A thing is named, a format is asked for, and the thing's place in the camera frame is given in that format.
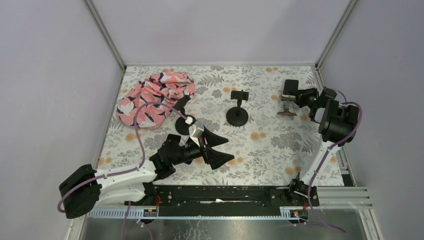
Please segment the phone with beige case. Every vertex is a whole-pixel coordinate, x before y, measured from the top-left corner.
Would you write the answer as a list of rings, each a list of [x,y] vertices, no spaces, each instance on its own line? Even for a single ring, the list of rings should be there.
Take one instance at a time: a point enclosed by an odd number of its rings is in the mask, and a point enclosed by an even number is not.
[[[283,84],[281,96],[283,98],[295,99],[298,95],[299,81],[296,79],[286,79]]]

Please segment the wooden base phone stand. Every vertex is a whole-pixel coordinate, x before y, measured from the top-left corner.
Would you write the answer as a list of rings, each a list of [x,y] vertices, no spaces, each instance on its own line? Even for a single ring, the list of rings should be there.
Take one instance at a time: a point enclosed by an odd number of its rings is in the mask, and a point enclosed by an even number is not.
[[[288,116],[288,117],[296,116],[297,114],[295,112],[290,111],[290,103],[291,103],[291,101],[289,99],[283,100],[282,101],[282,110],[277,112],[277,115]]]

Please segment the black phone stand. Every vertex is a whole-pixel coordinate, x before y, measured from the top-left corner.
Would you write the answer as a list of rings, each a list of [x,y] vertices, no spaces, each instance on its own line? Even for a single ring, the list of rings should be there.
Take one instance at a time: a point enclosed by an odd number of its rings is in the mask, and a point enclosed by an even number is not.
[[[183,136],[189,135],[189,127],[192,126],[197,121],[194,116],[187,115],[185,112],[185,106],[190,100],[191,100],[191,97],[189,95],[184,95],[174,105],[174,108],[180,114],[182,114],[182,116],[180,116],[175,122],[175,129],[180,135],[183,135]]]
[[[234,127],[244,126],[249,120],[248,112],[241,107],[242,101],[248,101],[249,92],[232,90],[230,93],[231,100],[237,100],[237,106],[230,108],[226,112],[226,120],[227,122]]]

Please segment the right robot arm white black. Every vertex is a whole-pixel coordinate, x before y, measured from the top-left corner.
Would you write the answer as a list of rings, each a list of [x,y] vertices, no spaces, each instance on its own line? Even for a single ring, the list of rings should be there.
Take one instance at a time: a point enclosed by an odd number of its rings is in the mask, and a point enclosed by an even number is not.
[[[319,139],[311,160],[290,181],[286,193],[286,199],[291,205],[312,206],[312,201],[318,198],[317,183],[321,171],[342,146],[351,142],[355,136],[360,109],[348,103],[340,104],[336,100],[337,92],[330,88],[324,87],[322,91],[317,88],[299,89],[299,81],[295,79],[284,81],[281,95],[288,103],[293,102],[299,108],[308,107],[310,120],[319,125]]]

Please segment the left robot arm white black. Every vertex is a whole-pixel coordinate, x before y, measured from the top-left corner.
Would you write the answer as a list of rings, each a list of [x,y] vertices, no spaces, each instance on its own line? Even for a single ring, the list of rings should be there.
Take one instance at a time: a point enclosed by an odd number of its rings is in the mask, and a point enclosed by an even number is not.
[[[234,159],[234,155],[214,150],[228,139],[196,129],[183,145],[181,136],[168,134],[157,152],[140,164],[112,169],[94,169],[90,164],[79,167],[59,185],[61,199],[57,209],[67,219],[81,217],[94,207],[123,202],[140,202],[144,206],[155,200],[155,181],[164,180],[176,172],[175,166],[191,164],[202,158],[212,170]]]

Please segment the floral patterned table mat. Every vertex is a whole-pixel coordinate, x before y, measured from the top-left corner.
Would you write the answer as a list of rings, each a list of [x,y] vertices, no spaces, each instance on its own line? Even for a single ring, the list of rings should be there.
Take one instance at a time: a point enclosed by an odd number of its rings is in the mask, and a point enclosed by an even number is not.
[[[296,116],[277,115],[283,105],[280,92],[286,79],[299,81],[302,89],[316,85],[310,66],[130,66],[118,95],[122,99],[138,81],[152,74],[188,73],[195,94],[185,111],[228,143],[219,152],[234,159],[212,170],[202,158],[179,164],[162,185],[249,185],[285,186],[305,169],[319,140],[318,124],[309,119],[307,107],[291,105]],[[248,112],[245,125],[236,127],[226,120],[237,106],[231,91],[249,92],[241,107]]]

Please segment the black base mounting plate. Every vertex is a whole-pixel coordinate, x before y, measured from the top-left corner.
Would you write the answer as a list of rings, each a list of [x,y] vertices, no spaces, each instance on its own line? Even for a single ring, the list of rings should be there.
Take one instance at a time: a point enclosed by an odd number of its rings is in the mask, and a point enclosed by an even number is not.
[[[131,206],[152,206],[160,217],[275,217],[287,201],[286,186],[155,185]]]

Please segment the pink floral crumpled cloth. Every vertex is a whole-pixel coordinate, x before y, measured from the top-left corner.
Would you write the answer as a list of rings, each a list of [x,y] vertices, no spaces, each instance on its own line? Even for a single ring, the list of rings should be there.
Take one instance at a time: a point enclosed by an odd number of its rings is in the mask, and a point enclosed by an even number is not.
[[[126,126],[158,129],[178,100],[193,96],[195,82],[188,73],[160,72],[138,81],[116,107],[115,116]]]

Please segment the aluminium frame rail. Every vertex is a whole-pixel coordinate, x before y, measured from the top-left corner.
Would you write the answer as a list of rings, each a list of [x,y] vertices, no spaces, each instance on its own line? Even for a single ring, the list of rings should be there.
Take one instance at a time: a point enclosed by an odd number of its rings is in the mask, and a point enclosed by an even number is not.
[[[158,207],[151,203],[106,205],[86,214],[99,219],[296,220],[304,202],[291,203],[283,186],[159,185]]]

